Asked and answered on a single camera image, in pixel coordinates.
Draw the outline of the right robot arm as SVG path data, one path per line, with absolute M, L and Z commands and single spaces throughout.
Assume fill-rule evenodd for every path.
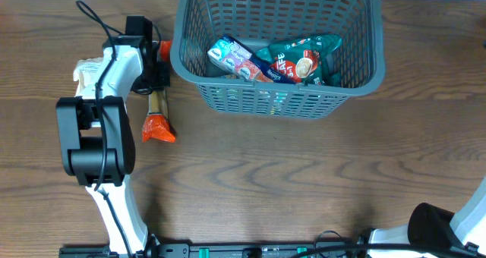
M 368 244 L 408 244 L 436 247 L 473 257 L 485 256 L 485 182 L 479 184 L 461 210 L 451 212 L 429 203 L 415 207 L 409 222 L 388 229 L 373 229 Z

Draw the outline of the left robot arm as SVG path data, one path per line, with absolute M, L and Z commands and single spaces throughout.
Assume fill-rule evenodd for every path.
M 109 233 L 105 247 L 62 247 L 60 257 L 159 256 L 131 186 L 136 150 L 126 109 L 130 93 L 152 95 L 170 84 L 155 30 L 143 16 L 127 17 L 125 31 L 104 43 L 90 83 L 56 104 L 63 168 L 87 189 Z

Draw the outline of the Kleenex tissue multipack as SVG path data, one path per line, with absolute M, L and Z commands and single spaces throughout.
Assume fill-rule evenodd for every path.
M 295 84 L 231 36 L 218 39 L 207 51 L 207 56 L 218 68 L 246 81 Z

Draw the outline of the beige paper pouch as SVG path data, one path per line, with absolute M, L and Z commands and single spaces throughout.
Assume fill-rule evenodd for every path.
M 92 79 L 99 70 L 102 62 L 103 57 L 88 58 L 77 62 L 73 71 L 73 81 L 77 82 L 77 96 L 86 88 L 86 86 L 89 86 L 92 83 Z

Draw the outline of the orange biscuit pack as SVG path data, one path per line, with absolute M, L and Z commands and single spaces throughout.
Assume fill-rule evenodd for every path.
M 156 87 L 149 95 L 149 109 L 142 127 L 142 141 L 155 139 L 174 143 L 175 132 L 169 122 L 169 107 L 167 88 L 170 86 L 170 51 L 172 40 L 158 42 L 156 50 L 156 64 L 159 72 L 156 78 Z

